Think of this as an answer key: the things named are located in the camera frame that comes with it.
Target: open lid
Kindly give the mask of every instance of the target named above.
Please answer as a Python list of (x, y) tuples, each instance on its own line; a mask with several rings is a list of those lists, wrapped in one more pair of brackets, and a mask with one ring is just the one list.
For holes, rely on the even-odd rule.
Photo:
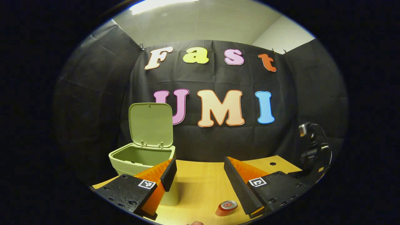
[(166, 103), (132, 104), (129, 107), (129, 129), (137, 145), (171, 146), (174, 141), (171, 106)]

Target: red can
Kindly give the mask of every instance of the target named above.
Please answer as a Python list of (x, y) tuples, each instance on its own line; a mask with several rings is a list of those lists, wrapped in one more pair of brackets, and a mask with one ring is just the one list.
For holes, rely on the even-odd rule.
[(237, 207), (238, 207), (238, 203), (237, 202), (235, 202), (235, 201), (225, 201), (225, 202), (222, 202), (218, 206), (217, 211), (215, 211), (215, 214), (217, 216), (223, 217), (223, 216), (231, 214)]

